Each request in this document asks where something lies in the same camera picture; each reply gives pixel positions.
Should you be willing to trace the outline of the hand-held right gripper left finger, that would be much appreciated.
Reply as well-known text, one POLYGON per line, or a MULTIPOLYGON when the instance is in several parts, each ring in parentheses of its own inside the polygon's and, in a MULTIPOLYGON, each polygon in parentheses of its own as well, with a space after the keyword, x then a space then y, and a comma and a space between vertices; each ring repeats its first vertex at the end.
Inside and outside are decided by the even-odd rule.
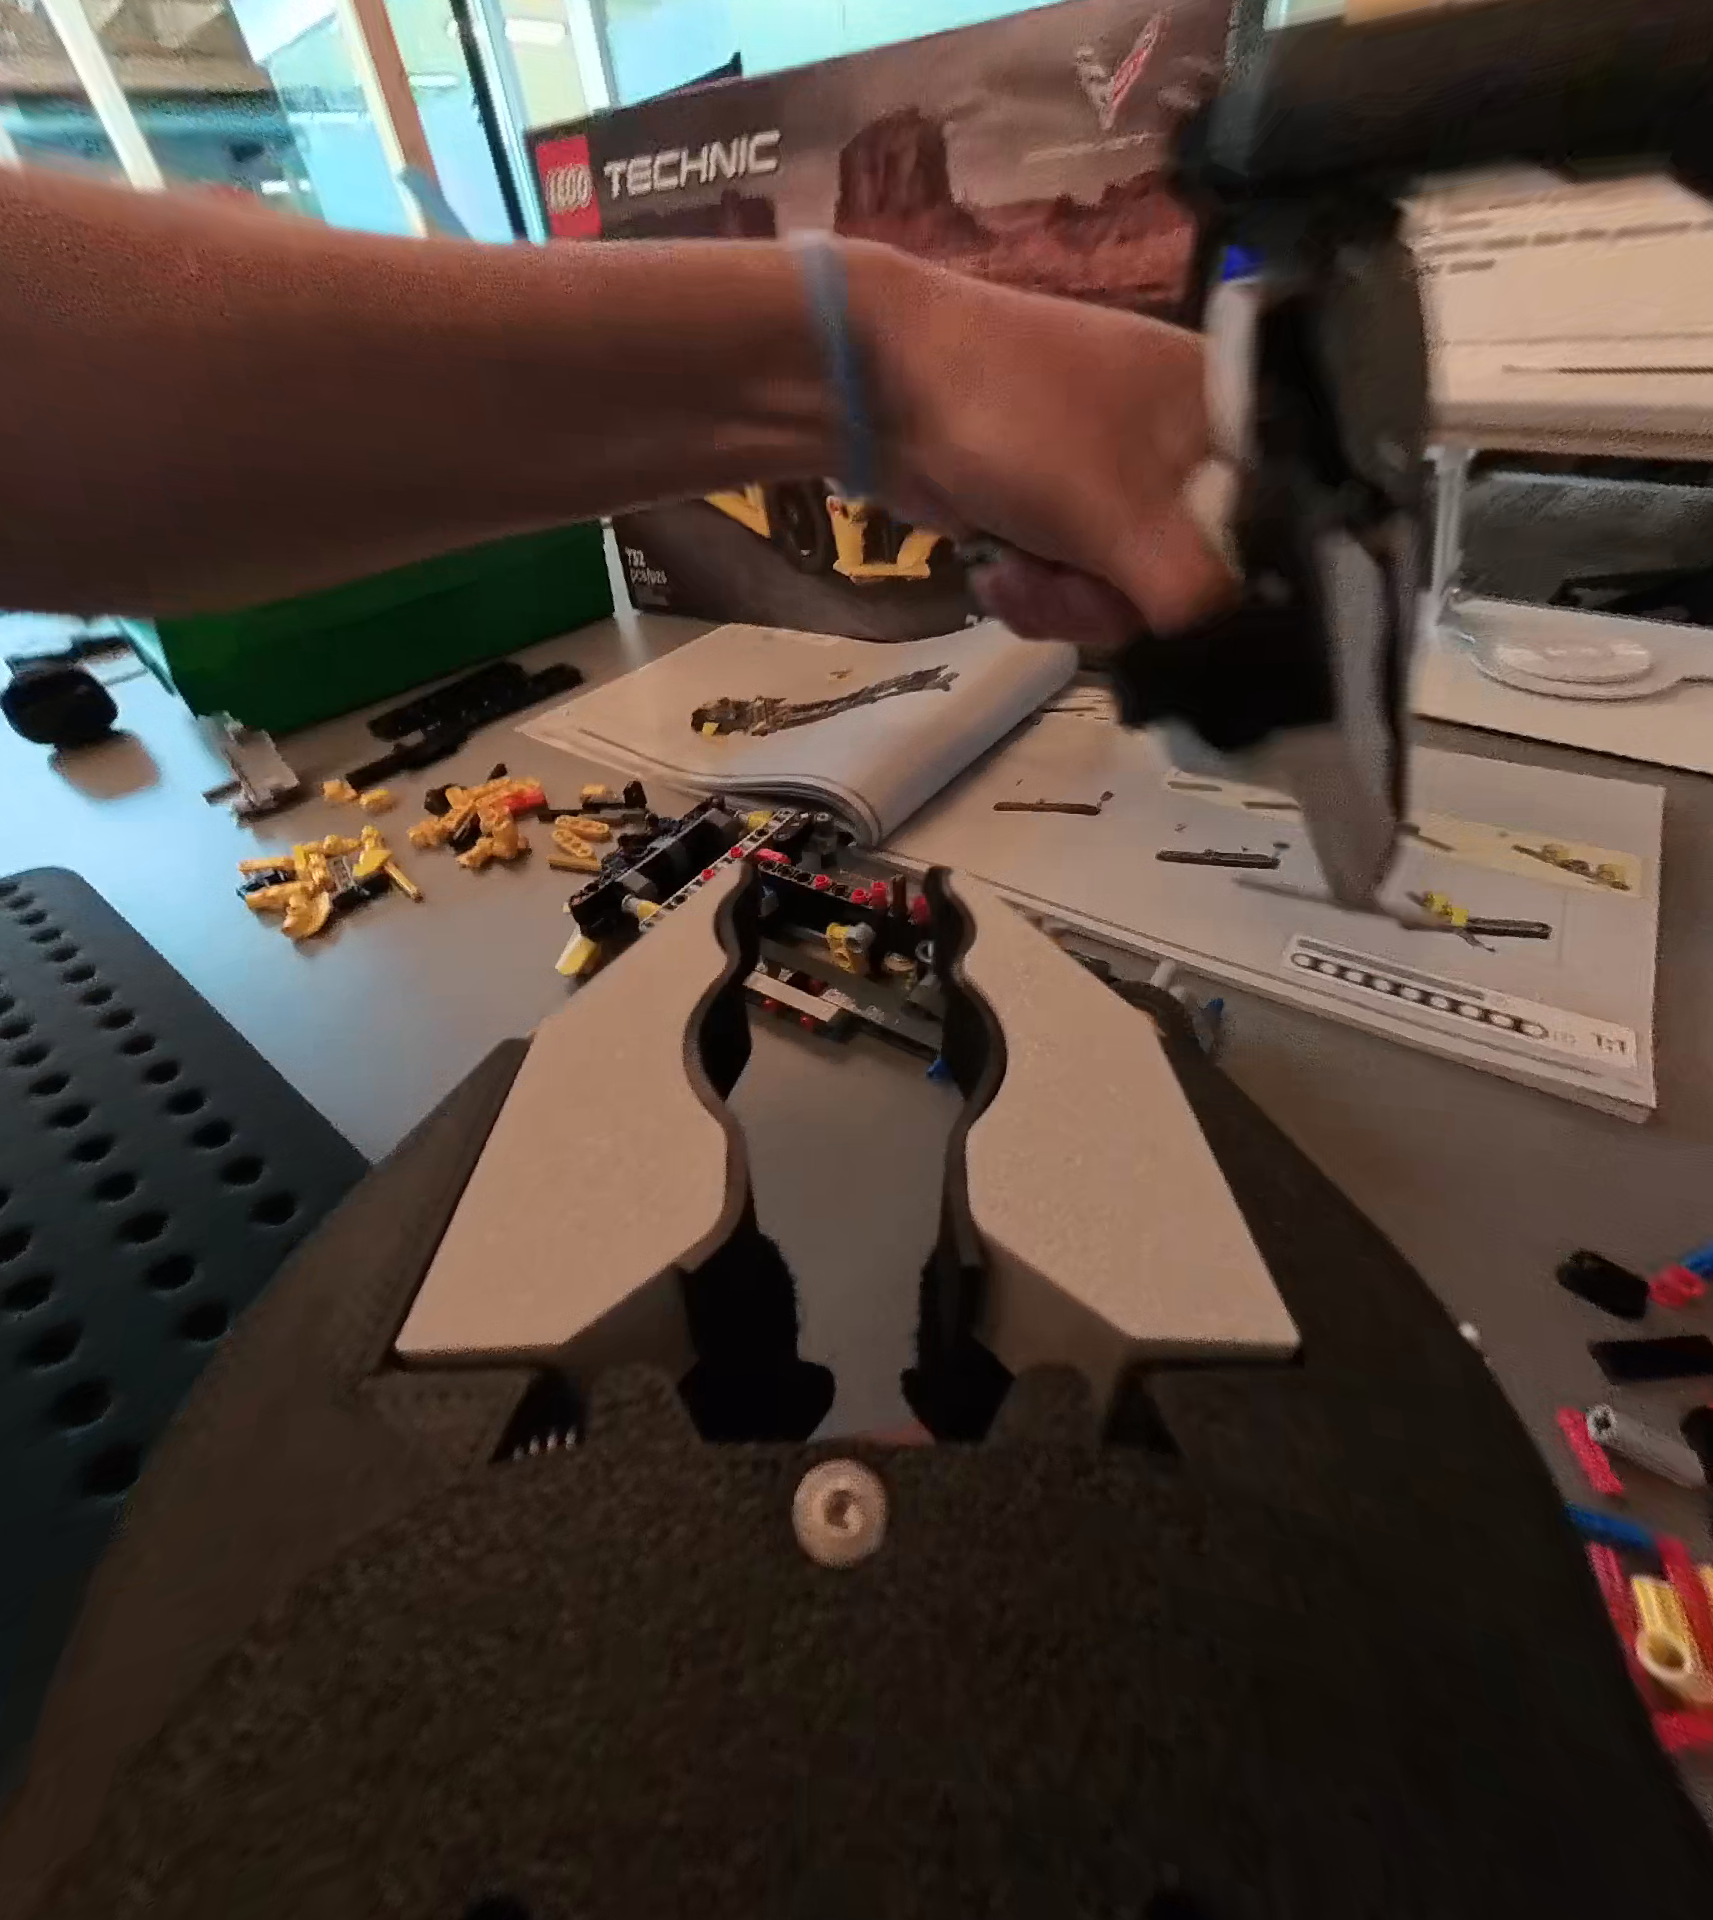
POLYGON ((657 1367, 721 1442, 804 1442, 833 1403, 794 1279, 759 1230, 729 1091, 759 869, 726 863, 545 1017, 493 1119, 391 1356, 530 1364, 573 1395, 657 1367))

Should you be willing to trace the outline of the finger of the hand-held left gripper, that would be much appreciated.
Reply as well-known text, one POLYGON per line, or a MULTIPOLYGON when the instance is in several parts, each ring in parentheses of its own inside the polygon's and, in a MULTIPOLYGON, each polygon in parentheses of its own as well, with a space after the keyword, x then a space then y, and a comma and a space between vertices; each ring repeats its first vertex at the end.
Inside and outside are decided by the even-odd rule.
POLYGON ((1331 899, 1371 913, 1396 866, 1421 629, 1430 350, 1410 255, 1331 255, 1305 300, 1305 553, 1328 720, 1298 799, 1331 899))

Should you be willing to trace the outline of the black lego wheel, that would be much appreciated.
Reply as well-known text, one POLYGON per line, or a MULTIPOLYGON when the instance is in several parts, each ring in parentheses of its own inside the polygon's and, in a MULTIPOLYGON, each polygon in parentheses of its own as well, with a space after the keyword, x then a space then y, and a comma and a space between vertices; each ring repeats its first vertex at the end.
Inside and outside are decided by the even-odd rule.
POLYGON ((110 741, 120 729, 120 704, 75 660, 16 664, 0 686, 0 711, 20 741, 52 755, 78 755, 110 741))

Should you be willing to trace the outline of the lego set box yellow car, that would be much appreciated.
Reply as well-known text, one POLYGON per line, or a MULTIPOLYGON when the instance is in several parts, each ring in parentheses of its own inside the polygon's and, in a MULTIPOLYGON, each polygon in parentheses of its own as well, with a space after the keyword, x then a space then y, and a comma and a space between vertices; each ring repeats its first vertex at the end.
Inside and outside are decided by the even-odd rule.
MULTIPOLYGON (((1167 316, 1189 219, 1167 142, 1239 3, 1054 3, 529 130, 552 238, 833 233, 1040 294, 1167 316)), ((976 613, 957 542, 778 479, 609 526, 640 615, 921 640, 976 613)))

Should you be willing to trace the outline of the small black lego frame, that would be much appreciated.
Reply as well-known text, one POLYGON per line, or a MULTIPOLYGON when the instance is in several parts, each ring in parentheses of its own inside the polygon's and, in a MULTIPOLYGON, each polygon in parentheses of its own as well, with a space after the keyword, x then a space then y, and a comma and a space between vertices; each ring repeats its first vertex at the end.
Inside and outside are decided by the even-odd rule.
POLYGON ((367 731, 385 745, 406 745, 444 731, 476 731, 583 684, 582 668, 552 663, 529 668, 495 660, 447 684, 424 691, 367 720, 367 731))

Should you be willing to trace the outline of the blue wristband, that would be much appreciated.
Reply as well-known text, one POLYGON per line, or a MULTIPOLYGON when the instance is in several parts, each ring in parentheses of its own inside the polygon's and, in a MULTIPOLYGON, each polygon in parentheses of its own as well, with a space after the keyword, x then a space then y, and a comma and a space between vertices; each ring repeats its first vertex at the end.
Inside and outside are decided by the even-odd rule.
POLYGON ((868 347, 851 300, 851 277, 833 236, 790 236, 794 269, 815 326, 826 390, 836 416, 836 465, 832 479, 843 499, 875 501, 885 482, 875 387, 868 347))

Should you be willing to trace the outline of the wooden document stand white base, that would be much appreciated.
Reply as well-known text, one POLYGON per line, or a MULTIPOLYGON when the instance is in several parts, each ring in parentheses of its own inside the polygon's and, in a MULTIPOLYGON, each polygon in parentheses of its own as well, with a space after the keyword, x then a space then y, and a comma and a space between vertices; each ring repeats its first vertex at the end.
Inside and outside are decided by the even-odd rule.
MULTIPOLYGON (((1524 180, 1562 187, 1484 163, 1423 198, 1524 180)), ((1453 362, 1431 316, 1430 340, 1419 711, 1713 780, 1713 373, 1453 362)))

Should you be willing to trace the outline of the lego instruction booklet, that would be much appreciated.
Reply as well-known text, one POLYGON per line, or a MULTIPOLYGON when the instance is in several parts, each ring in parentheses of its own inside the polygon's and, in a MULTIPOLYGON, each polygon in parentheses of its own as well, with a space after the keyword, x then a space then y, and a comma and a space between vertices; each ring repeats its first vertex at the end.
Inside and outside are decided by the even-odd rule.
POLYGON ((1286 792, 1124 729, 1067 647, 994 625, 868 642, 721 625, 545 707, 551 748, 815 803, 887 866, 1624 1119, 1656 1105, 1663 799, 1412 748, 1371 909, 1286 792))

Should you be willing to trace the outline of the person's left forearm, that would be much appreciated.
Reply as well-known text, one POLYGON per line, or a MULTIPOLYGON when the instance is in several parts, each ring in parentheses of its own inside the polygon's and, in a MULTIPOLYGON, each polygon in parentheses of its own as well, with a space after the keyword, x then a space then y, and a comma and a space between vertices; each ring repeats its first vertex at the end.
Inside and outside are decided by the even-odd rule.
POLYGON ((391 238, 0 167, 0 608, 239 608, 833 465, 785 244, 391 238))

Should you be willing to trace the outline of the pile of yellow lego connectors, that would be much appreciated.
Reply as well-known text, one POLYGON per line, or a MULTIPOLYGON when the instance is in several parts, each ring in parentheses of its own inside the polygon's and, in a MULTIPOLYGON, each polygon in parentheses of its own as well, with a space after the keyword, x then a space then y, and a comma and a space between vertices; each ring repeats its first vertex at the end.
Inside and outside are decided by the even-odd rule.
MULTIPOLYGON (((391 792, 353 791, 345 781, 333 781, 328 792, 360 809, 365 824, 355 831, 328 831, 292 844, 288 851, 239 863, 239 899, 253 915, 278 923, 292 942, 317 941, 390 896, 424 902, 398 855, 398 839, 380 824, 391 792)), ((587 781, 563 803, 551 803, 540 780, 498 771, 483 781, 433 788, 401 839, 409 851, 441 855, 470 873, 540 857, 563 877, 600 877, 619 851, 645 845, 647 831, 659 825, 661 819, 640 781, 587 781)))

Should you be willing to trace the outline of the lego car chassis assembly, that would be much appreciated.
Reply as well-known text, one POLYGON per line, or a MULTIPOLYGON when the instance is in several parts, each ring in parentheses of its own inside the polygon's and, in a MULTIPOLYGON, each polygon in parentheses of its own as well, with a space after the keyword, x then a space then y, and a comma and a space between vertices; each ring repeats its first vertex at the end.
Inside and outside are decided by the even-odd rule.
POLYGON ((569 899, 598 963, 556 1038, 607 1066, 739 1070, 750 1024, 826 1044, 875 1038, 962 1070, 1010 1063, 1110 1073, 1156 1029, 1213 1045, 1217 1001, 1132 983, 950 869, 860 855, 826 816, 704 799, 602 844, 569 899))

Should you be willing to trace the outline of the large black lego frame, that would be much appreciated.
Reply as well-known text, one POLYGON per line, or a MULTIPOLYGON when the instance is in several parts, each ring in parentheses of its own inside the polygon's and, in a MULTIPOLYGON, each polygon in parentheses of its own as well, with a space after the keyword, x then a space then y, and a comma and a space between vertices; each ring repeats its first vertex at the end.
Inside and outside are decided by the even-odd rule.
POLYGON ((444 720, 430 729, 419 729, 412 736, 390 742, 384 755, 345 771, 338 780, 355 792, 369 792, 406 774, 433 767, 436 761, 458 755, 461 745, 476 735, 473 724, 444 720))

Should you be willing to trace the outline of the person's left hand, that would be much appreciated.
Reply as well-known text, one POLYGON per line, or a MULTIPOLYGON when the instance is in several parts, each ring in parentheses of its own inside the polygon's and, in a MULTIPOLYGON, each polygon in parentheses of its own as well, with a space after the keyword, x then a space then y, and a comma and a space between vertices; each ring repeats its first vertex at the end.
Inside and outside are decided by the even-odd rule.
POLYGON ((1104 653, 1235 601, 1196 511, 1213 462, 1196 334, 878 244, 843 268, 885 499, 994 544, 967 576, 993 620, 1104 653))

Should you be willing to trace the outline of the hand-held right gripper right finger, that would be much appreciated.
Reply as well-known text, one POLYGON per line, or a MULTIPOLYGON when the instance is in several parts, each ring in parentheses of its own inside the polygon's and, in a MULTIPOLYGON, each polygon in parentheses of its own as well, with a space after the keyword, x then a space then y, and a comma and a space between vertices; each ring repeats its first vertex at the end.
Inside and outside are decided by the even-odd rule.
POLYGON ((917 1283, 904 1396, 978 1442, 1035 1368, 1100 1414, 1159 1367, 1275 1367, 1302 1333, 1167 1049, 1125 997, 988 881, 926 877, 942 1063, 962 1111, 917 1283))

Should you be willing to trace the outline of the printed paper sheet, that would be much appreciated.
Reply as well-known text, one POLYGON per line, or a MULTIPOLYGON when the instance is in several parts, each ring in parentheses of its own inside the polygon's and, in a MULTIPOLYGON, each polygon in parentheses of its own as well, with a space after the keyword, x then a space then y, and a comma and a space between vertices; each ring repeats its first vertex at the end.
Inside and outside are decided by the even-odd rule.
POLYGON ((1672 180, 1410 202, 1442 352, 1498 371, 1713 373, 1713 202, 1672 180))

